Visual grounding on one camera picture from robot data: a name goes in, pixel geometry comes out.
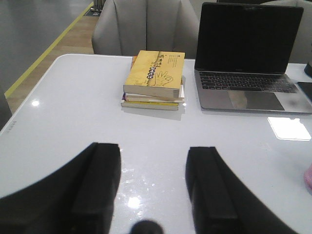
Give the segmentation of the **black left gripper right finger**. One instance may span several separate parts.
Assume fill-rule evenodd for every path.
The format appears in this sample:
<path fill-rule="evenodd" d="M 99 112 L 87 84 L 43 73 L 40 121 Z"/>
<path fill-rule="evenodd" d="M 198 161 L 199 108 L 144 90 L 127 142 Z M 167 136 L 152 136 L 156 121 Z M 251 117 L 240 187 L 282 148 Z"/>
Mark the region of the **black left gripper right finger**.
<path fill-rule="evenodd" d="M 192 147 L 186 185 L 197 234 L 293 234 L 232 172 L 215 147 Z"/>

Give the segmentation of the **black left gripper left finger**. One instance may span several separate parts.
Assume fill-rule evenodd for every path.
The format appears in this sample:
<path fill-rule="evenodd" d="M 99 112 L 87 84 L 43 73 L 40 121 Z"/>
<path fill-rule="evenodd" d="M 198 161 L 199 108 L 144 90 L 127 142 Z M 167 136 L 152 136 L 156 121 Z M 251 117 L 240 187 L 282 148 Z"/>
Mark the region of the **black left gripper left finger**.
<path fill-rule="evenodd" d="M 121 174 L 117 144 L 92 143 L 44 179 L 0 200 L 3 234 L 107 234 Z"/>

